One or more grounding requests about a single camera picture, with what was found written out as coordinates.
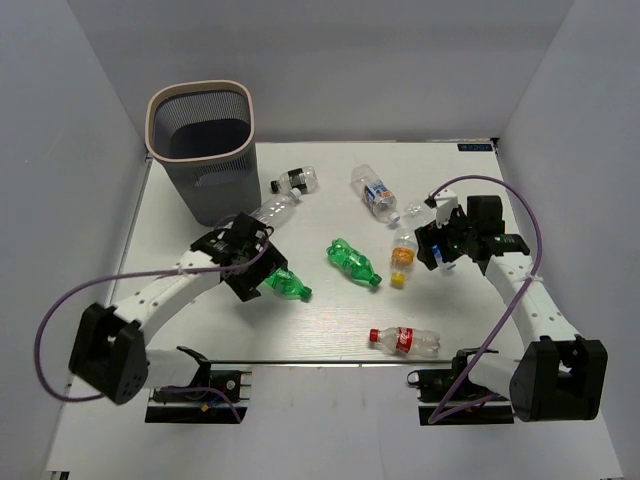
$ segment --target white floor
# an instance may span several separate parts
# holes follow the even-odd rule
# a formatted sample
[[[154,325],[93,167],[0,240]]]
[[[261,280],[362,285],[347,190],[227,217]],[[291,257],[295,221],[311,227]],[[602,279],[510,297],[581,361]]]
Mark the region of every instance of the white floor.
[[[493,153],[455,144],[302,143],[258,145],[263,198],[269,181],[303,165],[316,167],[317,193],[273,236],[289,267],[313,288],[309,303],[284,301],[268,289],[242,304],[221,285],[201,295],[151,342],[187,345],[212,359],[375,360],[370,328],[410,326],[441,335],[441,358],[479,345],[504,305],[477,266],[464,259],[443,278],[416,265],[407,287],[388,286],[393,232],[376,222],[349,188],[349,173],[369,163],[400,207],[426,198],[464,174],[500,176]],[[492,184],[456,185],[461,200],[498,194],[507,231],[517,231],[504,191]],[[171,266],[207,229],[198,225],[160,165],[147,184],[124,271]],[[349,283],[326,259],[343,237],[383,277],[376,293]],[[141,281],[118,285],[115,298]],[[507,324],[494,342],[517,357],[523,348]],[[604,478],[619,466],[604,421],[483,427],[419,427],[416,393],[404,384],[409,366],[376,368],[262,367],[241,426],[146,425],[146,395],[115,407],[107,401],[65,407],[50,470],[71,478]],[[76,382],[74,392],[86,391]]]

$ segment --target red label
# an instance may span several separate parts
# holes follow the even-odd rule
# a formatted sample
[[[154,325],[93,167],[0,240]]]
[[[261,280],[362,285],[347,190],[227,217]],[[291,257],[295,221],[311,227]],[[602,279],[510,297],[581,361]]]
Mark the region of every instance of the red label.
[[[409,353],[412,342],[413,342],[413,329],[398,327],[398,342],[396,343],[396,350],[400,350],[401,352],[404,352],[404,353]]]

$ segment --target green plastic bottle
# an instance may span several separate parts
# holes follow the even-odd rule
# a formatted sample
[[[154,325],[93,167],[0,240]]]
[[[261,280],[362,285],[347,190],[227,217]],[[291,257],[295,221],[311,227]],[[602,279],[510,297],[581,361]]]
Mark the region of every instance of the green plastic bottle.
[[[299,297],[305,301],[311,297],[311,289],[305,286],[295,273],[290,270],[279,268],[267,277],[264,283],[285,297]]]
[[[373,271],[367,257],[351,247],[342,238],[336,238],[327,248],[331,261],[347,275],[359,283],[367,283],[372,287],[380,285],[382,278]]]

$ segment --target gray mesh wastebasket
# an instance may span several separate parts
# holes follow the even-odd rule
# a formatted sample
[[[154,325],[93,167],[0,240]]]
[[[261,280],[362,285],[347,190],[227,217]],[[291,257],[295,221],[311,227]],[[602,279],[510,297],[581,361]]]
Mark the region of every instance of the gray mesh wastebasket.
[[[249,91],[228,80],[183,83],[149,102],[145,141],[198,222],[260,206]]]

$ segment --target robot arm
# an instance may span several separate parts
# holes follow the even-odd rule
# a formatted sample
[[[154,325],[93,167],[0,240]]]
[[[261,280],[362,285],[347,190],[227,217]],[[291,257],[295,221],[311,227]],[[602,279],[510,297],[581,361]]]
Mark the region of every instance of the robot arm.
[[[158,330],[191,300],[228,284],[242,301],[287,260],[271,243],[268,227],[244,214],[224,229],[191,245],[177,264],[179,275],[160,277],[129,298],[104,307],[93,304],[80,321],[69,369],[116,404],[142,388],[195,386],[208,381],[210,363],[193,350],[147,350]],[[259,258],[246,269],[235,266]],[[219,272],[198,269],[221,267]]]
[[[508,305],[533,262],[524,240],[504,233],[500,197],[468,197],[466,214],[450,189],[426,203],[436,208],[436,220],[416,230],[418,259],[433,270],[437,266],[433,246],[438,246],[445,262],[468,255]],[[511,400],[523,421],[595,418],[607,363],[601,342],[582,338],[537,279],[512,318],[525,346],[523,358],[487,352],[469,373],[468,382]],[[453,378],[474,354],[474,350],[458,352]]]

